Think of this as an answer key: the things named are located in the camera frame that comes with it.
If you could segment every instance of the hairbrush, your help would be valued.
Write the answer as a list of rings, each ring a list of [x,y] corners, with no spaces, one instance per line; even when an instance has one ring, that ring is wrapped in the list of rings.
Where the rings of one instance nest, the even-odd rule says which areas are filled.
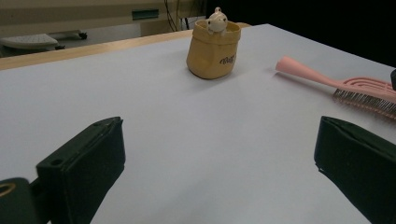
[[[396,91],[388,82],[371,77],[331,79],[288,56],[282,57],[277,62],[276,70],[335,87],[337,88],[333,94],[335,101],[396,119]]]

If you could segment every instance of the wooden surface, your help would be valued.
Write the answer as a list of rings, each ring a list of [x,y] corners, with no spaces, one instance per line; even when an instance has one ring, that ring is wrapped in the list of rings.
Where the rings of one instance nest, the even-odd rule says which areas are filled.
[[[238,22],[241,27],[249,26],[246,23]],[[62,49],[34,54],[27,54],[15,57],[0,58],[0,71],[10,68],[23,67],[39,63],[51,63],[60,60],[83,57],[93,54],[110,52],[119,49],[128,49],[137,46],[143,46],[156,42],[162,42],[192,35],[192,30],[179,31],[161,35],[149,35],[144,37],[107,42],[103,44],[89,45],[72,49]]]

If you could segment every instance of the pink handle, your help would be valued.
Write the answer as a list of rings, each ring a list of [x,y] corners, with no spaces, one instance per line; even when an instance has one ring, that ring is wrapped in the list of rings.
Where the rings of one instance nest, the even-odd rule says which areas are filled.
[[[332,86],[335,88],[340,87],[343,85],[342,83],[331,79],[329,77],[324,76],[318,71],[313,70],[312,68],[309,68],[308,66],[299,63],[292,59],[291,57],[284,56],[277,62],[276,64],[276,70],[279,72],[287,73],[290,75],[294,75],[297,77],[302,77],[309,79],[311,81],[315,81],[324,85]]]

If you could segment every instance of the black wall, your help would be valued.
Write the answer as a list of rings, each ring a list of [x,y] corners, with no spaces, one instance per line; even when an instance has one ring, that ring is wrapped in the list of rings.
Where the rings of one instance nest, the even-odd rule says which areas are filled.
[[[396,67],[396,7],[391,1],[337,2],[207,0],[229,21],[269,23],[325,45]]]

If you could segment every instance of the small toy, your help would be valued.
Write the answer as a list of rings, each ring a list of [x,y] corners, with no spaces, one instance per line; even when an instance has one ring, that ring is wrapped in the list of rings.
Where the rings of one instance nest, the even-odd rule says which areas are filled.
[[[213,35],[214,32],[220,32],[221,35],[225,35],[227,31],[227,22],[227,16],[221,12],[220,7],[216,7],[215,12],[206,20],[207,31],[211,35]]]

